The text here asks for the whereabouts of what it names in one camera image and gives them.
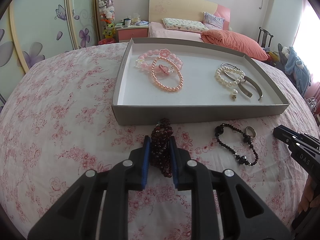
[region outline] pink pearl bracelet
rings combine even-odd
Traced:
[[[164,84],[160,83],[158,81],[158,79],[156,78],[156,75],[155,75],[155,66],[156,66],[156,62],[157,60],[162,60],[162,61],[165,61],[165,62],[168,62],[172,68],[177,72],[178,74],[178,77],[179,77],[179,85],[177,87],[168,87],[168,86],[165,86]],[[178,91],[182,88],[183,86],[183,76],[179,70],[179,68],[177,67],[177,65],[175,63],[173,63],[171,60],[165,58],[165,57],[156,57],[155,60],[153,61],[152,65],[151,65],[151,78],[153,80],[153,82],[161,89],[163,90],[166,90],[166,91],[169,91],[169,92],[175,92],[175,91]]]
[[[180,60],[179,57],[177,57],[175,54],[171,53],[167,49],[155,49],[155,50],[148,50],[146,53],[143,53],[138,57],[138,60],[136,60],[136,66],[142,68],[143,70],[151,71],[152,65],[148,64],[145,60],[146,59],[155,59],[154,57],[151,57],[152,55],[160,55],[160,57],[163,58],[170,58],[173,60],[169,60],[168,62],[174,63],[177,66],[177,68],[180,70],[182,68],[183,62]],[[172,69],[169,69],[167,66],[159,65],[154,67],[155,73],[163,72],[164,74],[169,75],[170,73],[173,73]]]

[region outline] wooden headboard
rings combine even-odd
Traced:
[[[206,0],[149,0],[149,22],[162,23],[163,18],[203,22],[204,12],[225,18],[223,29],[228,30],[230,9]]]

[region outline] red trash bag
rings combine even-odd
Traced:
[[[108,38],[108,39],[103,39],[98,42],[99,45],[111,44],[111,43],[116,43],[116,40],[114,38]]]

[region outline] pillow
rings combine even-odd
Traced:
[[[206,43],[234,49],[260,61],[268,59],[267,54],[256,41],[240,33],[208,30],[201,33],[201,38]]]
[[[178,30],[192,33],[201,33],[202,31],[208,30],[201,22],[164,18],[162,19],[163,24],[167,30]]]
[[[203,25],[210,30],[222,30],[224,18],[217,17],[213,14],[204,13]]]

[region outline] floral bedsheet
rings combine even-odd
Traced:
[[[34,65],[0,114],[0,203],[26,236],[50,206],[87,169],[106,171],[141,146],[153,126],[119,126],[111,109],[117,71],[126,43],[89,47]],[[307,179],[287,146],[273,138],[274,127],[318,136],[308,106],[284,74],[257,62],[290,101],[278,116],[227,121],[257,130],[259,161],[238,165],[214,138],[222,122],[174,124],[178,147],[209,169],[233,169],[290,226]],[[251,158],[230,131],[220,136]],[[147,187],[129,193],[129,239],[190,239],[191,193],[175,190],[172,179],[150,167]]]

